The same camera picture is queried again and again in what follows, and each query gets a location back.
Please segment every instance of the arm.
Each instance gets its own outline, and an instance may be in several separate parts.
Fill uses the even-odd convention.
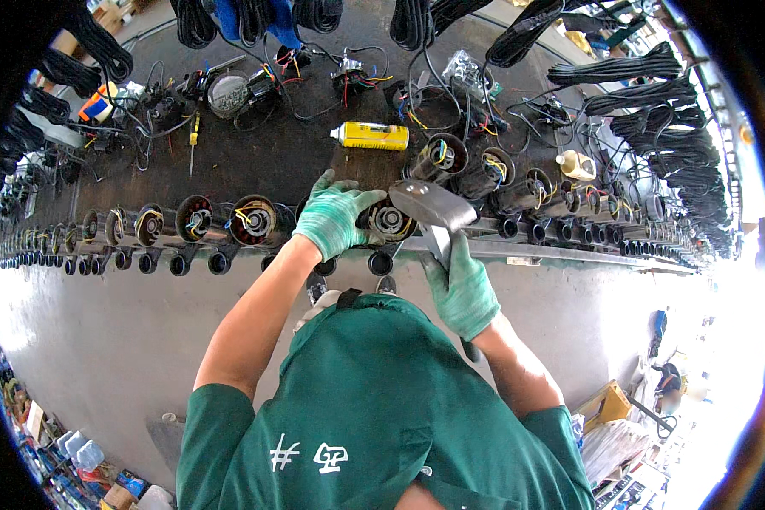
[[[472,341],[490,364],[499,395],[516,417],[564,403],[550,373],[501,313],[485,265],[470,257],[468,239],[451,235],[450,268],[422,257],[439,318],[462,342]]]
[[[281,248],[218,325],[195,376],[193,390],[221,383],[238,388],[250,401],[255,399],[258,379],[269,364],[292,303],[319,261],[320,250],[302,235],[294,235]]]
[[[375,242],[355,221],[384,191],[357,190],[357,181],[334,182],[334,170],[317,180],[297,228],[275,260],[235,304],[213,334],[195,376],[205,384],[233,386],[255,399],[258,379],[269,364],[292,303],[315,265],[347,248]]]
[[[564,404],[550,372],[519,340],[507,317],[499,313],[474,339],[490,365],[499,395],[519,419],[527,413]]]

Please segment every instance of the water bottle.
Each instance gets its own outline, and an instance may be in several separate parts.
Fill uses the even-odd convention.
[[[88,442],[88,438],[82,435],[82,432],[76,431],[66,442],[65,450],[68,451],[68,457],[71,460],[76,460],[77,452],[85,443]]]
[[[94,440],[85,443],[76,453],[76,464],[78,468],[85,471],[93,471],[105,459],[105,454],[99,448]]]

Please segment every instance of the hammer head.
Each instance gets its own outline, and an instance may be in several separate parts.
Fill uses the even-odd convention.
[[[444,227],[450,232],[478,219],[467,200],[434,183],[400,180],[388,189],[388,197],[397,209],[418,223]]]

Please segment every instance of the cardboard box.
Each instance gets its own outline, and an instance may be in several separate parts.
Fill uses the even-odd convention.
[[[115,483],[102,501],[113,510],[128,510],[132,503],[139,501],[125,487]]]

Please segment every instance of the worker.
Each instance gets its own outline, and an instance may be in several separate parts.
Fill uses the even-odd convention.
[[[187,403],[176,473],[189,508],[592,508],[570,413],[501,313],[485,266],[452,236],[449,271],[423,259],[439,318],[476,345],[499,393],[384,278],[323,293],[314,266],[373,234],[358,214],[385,198],[315,183],[292,238],[213,334]],[[253,410],[261,374],[303,283],[314,308]]]

